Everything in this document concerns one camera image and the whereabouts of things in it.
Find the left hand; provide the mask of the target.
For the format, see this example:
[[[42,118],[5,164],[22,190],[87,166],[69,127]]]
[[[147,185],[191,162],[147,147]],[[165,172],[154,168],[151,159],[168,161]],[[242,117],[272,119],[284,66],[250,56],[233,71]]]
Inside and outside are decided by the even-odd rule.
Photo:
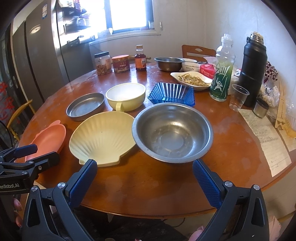
[[[14,216],[15,216],[15,222],[18,227],[22,227],[23,225],[23,219],[19,215],[19,211],[22,211],[22,205],[20,201],[16,198],[13,199],[13,205],[14,205]]]

